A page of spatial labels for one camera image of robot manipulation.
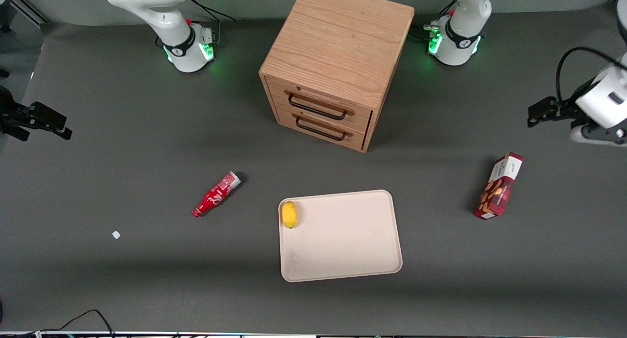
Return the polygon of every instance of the metal handle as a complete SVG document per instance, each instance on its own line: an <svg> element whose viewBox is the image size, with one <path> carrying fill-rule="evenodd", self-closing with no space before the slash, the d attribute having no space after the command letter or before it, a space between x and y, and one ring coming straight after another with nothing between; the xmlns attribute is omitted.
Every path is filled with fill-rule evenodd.
<svg viewBox="0 0 627 338"><path fill-rule="evenodd" d="M343 120L346 117L346 110L344 110L344 112L342 113L342 115L340 115L338 117L338 115L332 115L329 113L325 113L322 110L318 110L318 109L314 109L314 108L310 108L308 106L302 105L302 104L298 104L293 102L291 99L294 97L294 94L290 93L289 97L287 98L287 101L289 101L289 105L291 106L295 106L296 108L300 108L300 109L304 109L307 110L307 112L312 112L312 113L316 113L318 115L322 115L323 117L329 118L329 119L334 119L334 120Z"/></svg>
<svg viewBox="0 0 627 338"><path fill-rule="evenodd" d="M325 133L322 131L318 131L315 128L310 128L309 126L304 126L303 124L299 124L298 122L300 121L300 117L296 117L296 126L302 128L303 130L307 130L309 132L313 132L313 133L317 133L318 135L324 136L328 139L332 139L335 141L341 141L344 139L344 137L346 137L346 133L343 132L342 133L342 137L335 137L334 135L329 135L329 133Z"/></svg>

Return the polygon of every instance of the lemon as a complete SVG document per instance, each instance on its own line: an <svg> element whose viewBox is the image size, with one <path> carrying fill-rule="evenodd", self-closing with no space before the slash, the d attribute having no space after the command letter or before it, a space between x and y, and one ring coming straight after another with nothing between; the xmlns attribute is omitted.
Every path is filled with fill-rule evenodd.
<svg viewBox="0 0 627 338"><path fill-rule="evenodd" d="M281 207L281 219L283 224L289 229L294 228L298 223L298 212L294 202L285 202Z"/></svg>

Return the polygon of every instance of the wooden cabinet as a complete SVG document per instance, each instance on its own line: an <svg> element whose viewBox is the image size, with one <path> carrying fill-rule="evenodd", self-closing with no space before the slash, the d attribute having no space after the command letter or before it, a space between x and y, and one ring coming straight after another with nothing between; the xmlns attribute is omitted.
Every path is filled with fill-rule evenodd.
<svg viewBox="0 0 627 338"><path fill-rule="evenodd" d="M414 8L296 0L259 75L282 126L366 152Z"/></svg>

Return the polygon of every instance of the white tray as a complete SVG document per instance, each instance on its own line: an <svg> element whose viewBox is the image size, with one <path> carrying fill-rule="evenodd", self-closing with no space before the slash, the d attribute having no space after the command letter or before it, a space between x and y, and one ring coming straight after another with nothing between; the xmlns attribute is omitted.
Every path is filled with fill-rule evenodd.
<svg viewBox="0 0 627 338"><path fill-rule="evenodd" d="M281 207L296 204L287 228ZM403 266L392 195L385 190L284 199L281 274L288 282L396 273Z"/></svg>

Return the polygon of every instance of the wood grain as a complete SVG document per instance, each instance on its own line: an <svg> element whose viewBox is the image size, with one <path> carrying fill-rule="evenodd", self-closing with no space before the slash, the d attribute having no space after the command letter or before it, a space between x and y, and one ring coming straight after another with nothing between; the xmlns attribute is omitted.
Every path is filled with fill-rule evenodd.
<svg viewBox="0 0 627 338"><path fill-rule="evenodd" d="M296 0L260 73L379 110L413 15L386 0Z"/></svg>

